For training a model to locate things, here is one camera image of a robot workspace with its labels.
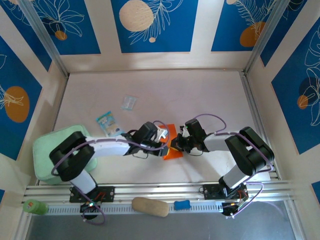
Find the orange block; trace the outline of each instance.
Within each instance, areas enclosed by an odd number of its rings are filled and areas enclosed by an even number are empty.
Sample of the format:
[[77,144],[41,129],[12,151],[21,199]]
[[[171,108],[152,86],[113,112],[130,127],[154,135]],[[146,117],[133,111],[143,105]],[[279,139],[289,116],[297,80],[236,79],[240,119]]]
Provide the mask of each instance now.
[[[167,143],[167,146],[169,147],[168,154],[163,157],[163,160],[169,160],[169,159],[177,159],[177,158],[182,158],[184,156],[182,151],[177,151],[174,148],[170,147],[172,139],[177,137],[177,131],[176,127],[174,124],[167,124],[169,128],[169,133],[170,133],[170,138]],[[165,143],[167,141],[167,138],[162,138],[160,140],[161,142]]]

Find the white floor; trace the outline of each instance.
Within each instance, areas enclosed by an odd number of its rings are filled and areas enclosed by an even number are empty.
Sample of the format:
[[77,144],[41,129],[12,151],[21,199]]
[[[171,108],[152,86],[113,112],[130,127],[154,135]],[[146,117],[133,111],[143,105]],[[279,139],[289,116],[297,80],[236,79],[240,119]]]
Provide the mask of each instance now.
[[[121,109],[125,95],[138,97],[132,111]],[[254,128],[237,71],[157,70],[71,74],[55,129],[84,125],[95,137],[104,137],[96,118],[112,111],[125,130],[161,120],[176,129],[198,114],[211,113],[227,122],[226,131]],[[199,118],[207,133],[223,127],[219,120]],[[178,183],[217,181],[235,161],[227,151],[163,160],[149,156],[101,157],[92,172],[98,183]],[[270,180],[262,173],[254,180]]]

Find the gray floor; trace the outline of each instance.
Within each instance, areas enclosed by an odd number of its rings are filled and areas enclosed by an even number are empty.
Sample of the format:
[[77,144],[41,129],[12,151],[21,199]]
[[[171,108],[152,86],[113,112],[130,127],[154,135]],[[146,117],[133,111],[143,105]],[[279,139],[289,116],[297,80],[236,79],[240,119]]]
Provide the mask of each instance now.
[[181,213],[159,218],[109,215],[103,226],[80,216],[34,216],[27,240],[294,240],[283,202],[254,202],[235,219],[221,213]]

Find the small packet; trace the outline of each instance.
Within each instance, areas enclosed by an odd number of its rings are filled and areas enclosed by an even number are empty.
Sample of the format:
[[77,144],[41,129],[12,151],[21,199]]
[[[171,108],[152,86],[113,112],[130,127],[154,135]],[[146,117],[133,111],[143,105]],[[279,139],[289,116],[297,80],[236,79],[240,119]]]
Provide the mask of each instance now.
[[123,129],[117,124],[111,111],[98,117],[96,121],[107,137],[116,137],[124,133]]
[[135,106],[135,103],[137,101],[137,97],[135,96],[129,96],[129,95],[126,95],[124,97],[124,100],[123,100],[123,103],[122,103],[122,106],[121,108],[123,110],[127,110],[127,111],[132,111],[132,109],[134,108]]

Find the mint green cushion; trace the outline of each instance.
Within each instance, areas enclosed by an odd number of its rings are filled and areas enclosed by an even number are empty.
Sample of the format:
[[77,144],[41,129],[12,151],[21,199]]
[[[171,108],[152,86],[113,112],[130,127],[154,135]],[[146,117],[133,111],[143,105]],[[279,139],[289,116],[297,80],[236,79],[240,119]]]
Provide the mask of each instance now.
[[[60,129],[58,131],[50,132],[39,137],[33,143],[33,164],[35,176],[49,185],[56,185],[62,183],[59,176],[51,175],[54,164],[49,158],[50,152],[56,148],[61,142],[69,137],[73,132],[80,131],[85,136],[90,136],[86,127],[83,125],[73,125]],[[89,173],[96,168],[98,161],[96,158],[91,159],[85,167]]]

